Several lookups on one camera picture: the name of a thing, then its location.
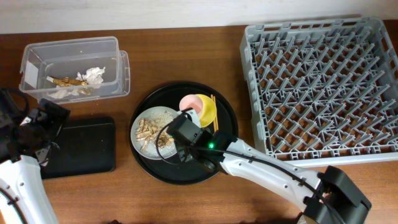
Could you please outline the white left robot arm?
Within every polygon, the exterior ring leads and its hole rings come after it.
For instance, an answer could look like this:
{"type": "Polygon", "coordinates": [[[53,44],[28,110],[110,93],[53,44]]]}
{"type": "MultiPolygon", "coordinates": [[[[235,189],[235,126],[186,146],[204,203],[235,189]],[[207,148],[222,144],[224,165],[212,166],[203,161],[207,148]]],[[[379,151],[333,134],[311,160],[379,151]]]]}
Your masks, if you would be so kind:
{"type": "Polygon", "coordinates": [[[1,89],[1,218],[5,223],[57,223],[40,168],[70,110],[46,99],[30,110],[19,90],[1,89]]]}

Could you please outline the pink plastic cup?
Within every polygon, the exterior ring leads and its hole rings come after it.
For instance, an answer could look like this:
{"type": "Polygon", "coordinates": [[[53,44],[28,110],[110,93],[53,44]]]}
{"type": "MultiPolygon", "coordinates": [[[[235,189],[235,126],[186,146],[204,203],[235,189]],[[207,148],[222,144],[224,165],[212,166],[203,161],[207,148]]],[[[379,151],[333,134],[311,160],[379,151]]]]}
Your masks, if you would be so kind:
{"type": "Polygon", "coordinates": [[[180,111],[192,108],[195,110],[199,118],[202,116],[203,107],[204,107],[203,101],[197,95],[186,95],[180,100],[179,103],[180,111]]]}

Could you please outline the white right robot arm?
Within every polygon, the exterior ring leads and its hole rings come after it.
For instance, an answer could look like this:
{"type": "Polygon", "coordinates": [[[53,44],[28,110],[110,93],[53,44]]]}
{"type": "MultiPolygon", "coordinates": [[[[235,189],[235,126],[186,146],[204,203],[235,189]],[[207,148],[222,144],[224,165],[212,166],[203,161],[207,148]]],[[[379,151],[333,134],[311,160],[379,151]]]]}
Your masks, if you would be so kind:
{"type": "Polygon", "coordinates": [[[369,199],[341,169],[324,172],[297,167],[268,156],[234,135],[200,127],[191,108],[159,131],[167,133],[182,154],[208,170],[220,170],[260,185],[298,207],[306,223],[364,223],[372,207],[369,199]]]}

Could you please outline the yellow plastic bowl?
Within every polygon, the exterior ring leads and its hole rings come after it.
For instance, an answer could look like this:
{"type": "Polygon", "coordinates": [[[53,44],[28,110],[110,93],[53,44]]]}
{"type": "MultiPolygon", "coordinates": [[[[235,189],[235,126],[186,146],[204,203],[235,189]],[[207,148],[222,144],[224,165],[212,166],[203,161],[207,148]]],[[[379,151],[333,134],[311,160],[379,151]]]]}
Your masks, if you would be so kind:
{"type": "Polygon", "coordinates": [[[200,117],[200,125],[202,128],[205,128],[213,122],[216,109],[213,100],[209,96],[202,94],[197,94],[197,96],[202,99],[204,104],[202,116],[200,117]]]}

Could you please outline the white tissue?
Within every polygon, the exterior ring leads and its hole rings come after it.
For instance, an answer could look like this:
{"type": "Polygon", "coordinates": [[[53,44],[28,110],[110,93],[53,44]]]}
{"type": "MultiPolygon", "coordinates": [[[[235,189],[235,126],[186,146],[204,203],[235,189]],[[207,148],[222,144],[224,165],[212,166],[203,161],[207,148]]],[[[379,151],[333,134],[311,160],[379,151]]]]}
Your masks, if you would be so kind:
{"type": "Polygon", "coordinates": [[[103,74],[105,73],[106,67],[89,68],[84,75],[77,73],[77,80],[87,83],[88,85],[99,85],[103,83],[103,74]]]}

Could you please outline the gold foil wrapper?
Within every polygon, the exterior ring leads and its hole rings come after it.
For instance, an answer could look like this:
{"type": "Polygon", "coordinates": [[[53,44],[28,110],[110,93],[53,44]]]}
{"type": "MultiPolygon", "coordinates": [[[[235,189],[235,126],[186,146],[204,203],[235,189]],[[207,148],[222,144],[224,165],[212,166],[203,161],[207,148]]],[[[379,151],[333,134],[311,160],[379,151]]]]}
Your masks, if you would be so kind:
{"type": "Polygon", "coordinates": [[[56,84],[57,86],[62,86],[62,87],[87,85],[87,82],[80,81],[80,80],[77,80],[77,79],[68,78],[68,77],[66,77],[66,78],[54,78],[54,77],[51,77],[51,76],[47,76],[46,80],[56,84]]]}

